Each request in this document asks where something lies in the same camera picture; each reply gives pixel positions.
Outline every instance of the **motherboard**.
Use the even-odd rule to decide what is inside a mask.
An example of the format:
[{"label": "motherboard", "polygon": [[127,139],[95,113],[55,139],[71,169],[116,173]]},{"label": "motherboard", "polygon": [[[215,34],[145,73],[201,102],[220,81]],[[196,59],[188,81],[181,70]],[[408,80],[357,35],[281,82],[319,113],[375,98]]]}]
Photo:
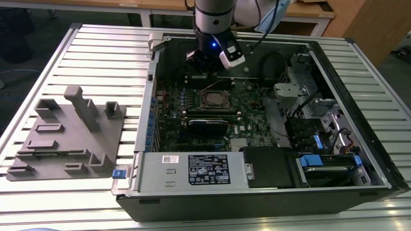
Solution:
[{"label": "motherboard", "polygon": [[159,80],[160,152],[236,152],[244,146],[272,146],[263,106],[268,91],[229,78],[207,84]]}]

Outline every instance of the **cpu socket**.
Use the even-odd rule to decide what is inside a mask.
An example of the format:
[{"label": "cpu socket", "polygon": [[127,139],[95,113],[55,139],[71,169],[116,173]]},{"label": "cpu socket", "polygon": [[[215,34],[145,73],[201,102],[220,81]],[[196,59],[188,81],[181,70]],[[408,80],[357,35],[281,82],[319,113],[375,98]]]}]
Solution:
[{"label": "cpu socket", "polygon": [[201,92],[200,108],[204,111],[229,111],[229,93],[225,90],[204,90]]}]

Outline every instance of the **floor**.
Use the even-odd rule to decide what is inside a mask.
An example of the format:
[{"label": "floor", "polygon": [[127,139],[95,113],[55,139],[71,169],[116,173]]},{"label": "floor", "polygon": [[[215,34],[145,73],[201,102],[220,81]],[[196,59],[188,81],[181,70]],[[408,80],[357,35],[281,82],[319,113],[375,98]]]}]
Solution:
[{"label": "floor", "polygon": [[[140,24],[139,15],[129,15],[128,17],[124,13],[59,11],[57,18],[51,19],[45,10],[32,10],[31,16],[36,31],[27,36],[27,41],[35,56],[21,64],[9,64],[0,59],[0,72],[12,69],[35,69],[41,71],[73,22],[115,26],[129,26],[129,24],[137,26]],[[153,25],[156,27],[175,28],[177,26],[179,28],[191,28],[191,24],[189,17],[153,17]],[[379,71],[407,106],[411,107],[411,64],[399,60],[391,54],[380,65]],[[0,89],[0,134],[7,128],[36,78],[37,74],[33,72],[12,72],[0,76],[0,80],[5,83],[5,87]]]}]

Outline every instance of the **blue tab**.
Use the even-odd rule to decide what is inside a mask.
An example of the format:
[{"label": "blue tab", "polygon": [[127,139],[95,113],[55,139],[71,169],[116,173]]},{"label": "blue tab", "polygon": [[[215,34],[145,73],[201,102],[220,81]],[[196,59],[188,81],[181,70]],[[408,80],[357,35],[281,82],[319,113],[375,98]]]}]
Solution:
[{"label": "blue tab", "polygon": [[127,178],[127,170],[115,169],[112,178],[113,179],[125,179]]},{"label": "blue tab", "polygon": [[313,135],[313,139],[315,139],[316,146],[319,147],[319,149],[323,149],[324,146],[323,146],[323,143],[321,143],[319,135]]},{"label": "blue tab", "polygon": [[323,166],[320,155],[304,155],[300,157],[300,163],[303,167]]},{"label": "blue tab", "polygon": [[357,166],[361,165],[361,160],[360,160],[360,156],[359,156],[359,155],[355,155],[355,156],[353,156],[353,161],[355,161],[355,164],[356,164]]}]

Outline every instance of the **workbench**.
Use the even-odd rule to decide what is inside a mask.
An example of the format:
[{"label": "workbench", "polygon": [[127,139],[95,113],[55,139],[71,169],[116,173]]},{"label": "workbench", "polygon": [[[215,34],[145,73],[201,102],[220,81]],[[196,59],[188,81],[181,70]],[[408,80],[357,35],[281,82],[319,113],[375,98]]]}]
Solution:
[{"label": "workbench", "polygon": [[[39,180],[9,182],[7,169],[27,139],[39,99],[69,103],[64,89],[80,85],[95,104],[117,101],[127,106],[117,165],[133,162],[133,148],[148,73],[148,35],[153,31],[192,34],[191,30],[83,25],[69,29],[43,74],[0,139],[0,230],[410,230],[411,193],[371,202],[332,215],[249,218],[195,222],[133,222],[111,193],[113,180]],[[239,33],[260,37],[261,34]],[[269,35],[275,39],[307,37]],[[355,43],[341,38],[317,41],[344,85],[384,145],[398,169],[411,181],[411,111],[371,65]],[[116,182],[119,188],[128,181]]]},{"label": "workbench", "polygon": [[[193,5],[193,0],[188,0],[188,5]],[[153,14],[192,16],[184,0],[0,0],[0,7],[137,13],[143,27],[152,27]],[[296,2],[281,21],[315,24],[311,36],[320,37],[332,18],[335,13],[324,11],[316,3]]]}]

